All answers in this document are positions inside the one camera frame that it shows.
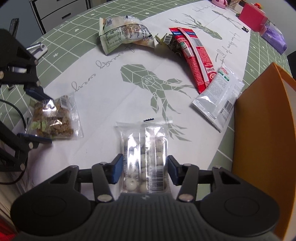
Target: brown food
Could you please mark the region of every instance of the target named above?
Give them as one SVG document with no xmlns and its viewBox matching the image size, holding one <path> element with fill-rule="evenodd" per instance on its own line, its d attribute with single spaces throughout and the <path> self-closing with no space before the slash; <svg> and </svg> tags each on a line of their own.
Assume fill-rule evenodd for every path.
<svg viewBox="0 0 296 241">
<path fill-rule="evenodd" d="M 40 103 L 34 105 L 32 121 L 40 123 L 37 127 L 37 135 L 48 138 L 71 137 L 74 130 L 71 126 L 69 110 L 62 108 L 58 101 L 55 107 L 54 110 L 44 111 L 48 110 L 44 105 Z"/>
</svg>

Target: drawer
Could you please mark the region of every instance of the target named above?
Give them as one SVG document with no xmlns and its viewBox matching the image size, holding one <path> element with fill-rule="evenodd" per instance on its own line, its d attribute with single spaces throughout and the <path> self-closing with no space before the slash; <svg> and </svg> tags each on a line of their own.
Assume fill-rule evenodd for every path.
<svg viewBox="0 0 296 241">
<path fill-rule="evenodd" d="M 39 17 L 42 19 L 52 12 L 74 1 L 75 0 L 37 0 L 35 2 L 35 6 L 37 8 Z"/>
<path fill-rule="evenodd" d="M 45 31 L 48 32 L 69 18 L 87 10 L 85 0 L 77 0 L 48 15 L 41 20 Z"/>
</svg>

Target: red logo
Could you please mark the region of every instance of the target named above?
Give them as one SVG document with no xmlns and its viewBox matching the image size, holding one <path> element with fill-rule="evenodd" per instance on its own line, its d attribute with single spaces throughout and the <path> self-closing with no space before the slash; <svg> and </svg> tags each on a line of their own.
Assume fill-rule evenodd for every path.
<svg viewBox="0 0 296 241">
<path fill-rule="evenodd" d="M 221 68 L 221 69 L 224 71 L 225 74 L 228 74 L 227 71 L 224 68 Z"/>
<path fill-rule="evenodd" d="M 212 80 L 215 77 L 216 73 L 211 73 L 210 74 L 210 79 Z"/>
</svg>

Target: black cable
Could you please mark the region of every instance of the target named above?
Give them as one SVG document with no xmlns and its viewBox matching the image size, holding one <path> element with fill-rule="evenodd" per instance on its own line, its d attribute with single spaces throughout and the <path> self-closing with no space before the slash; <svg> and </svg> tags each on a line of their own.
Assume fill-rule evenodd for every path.
<svg viewBox="0 0 296 241">
<path fill-rule="evenodd" d="M 12 104 L 12 103 L 10 103 L 10 102 L 8 102 L 8 101 L 6 101 L 6 100 L 2 100 L 2 99 L 0 99 L 0 102 L 6 103 L 6 104 L 12 106 L 12 107 L 13 107 L 13 108 L 14 108 L 14 109 L 20 114 L 20 117 L 21 117 L 22 122 L 23 122 L 23 124 L 24 124 L 24 128 L 26 129 L 26 126 L 27 126 L 27 125 L 26 125 L 26 122 L 25 122 L 24 116 L 22 115 L 21 111 L 20 111 L 20 110 L 14 105 L 14 104 Z M 23 176 L 24 173 L 25 173 L 26 168 L 27 168 L 27 160 L 26 160 L 26 162 L 25 162 L 25 169 L 21 172 L 21 174 L 19 175 L 19 177 L 18 177 L 17 179 L 15 179 L 14 181 L 9 182 L 9 183 L 3 183 L 3 182 L 0 182 L 0 185 L 12 185 L 12 184 L 16 184 L 19 180 L 21 180 L 22 176 Z"/>
</svg>

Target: red stick package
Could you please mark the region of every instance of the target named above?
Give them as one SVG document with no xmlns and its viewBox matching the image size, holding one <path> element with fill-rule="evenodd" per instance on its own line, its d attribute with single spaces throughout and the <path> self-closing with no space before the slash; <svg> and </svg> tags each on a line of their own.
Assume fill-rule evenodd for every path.
<svg viewBox="0 0 296 241">
<path fill-rule="evenodd" d="M 202 74 L 200 72 L 199 65 L 198 65 L 195 55 L 192 51 L 190 43 L 188 42 L 188 40 L 185 38 L 184 34 L 178 28 L 169 28 L 169 29 L 172 32 L 172 34 L 174 35 L 174 38 L 176 39 L 176 41 L 180 44 L 180 46 L 182 48 L 182 52 L 184 54 L 184 57 L 190 66 L 191 72 L 193 73 L 198 93 L 202 93 L 205 90 L 206 85 L 205 85 L 205 82 L 202 78 Z"/>
<path fill-rule="evenodd" d="M 210 57 L 208 56 L 205 48 L 203 47 L 202 43 L 200 42 L 200 40 L 198 39 L 198 37 L 192 29 L 178 28 L 178 30 L 180 30 L 180 32 L 183 33 L 185 38 L 190 43 L 193 52 L 198 60 L 198 64 L 202 72 L 205 86 L 208 87 L 208 85 L 211 83 L 212 79 L 217 73 L 215 71 Z"/>
</svg>

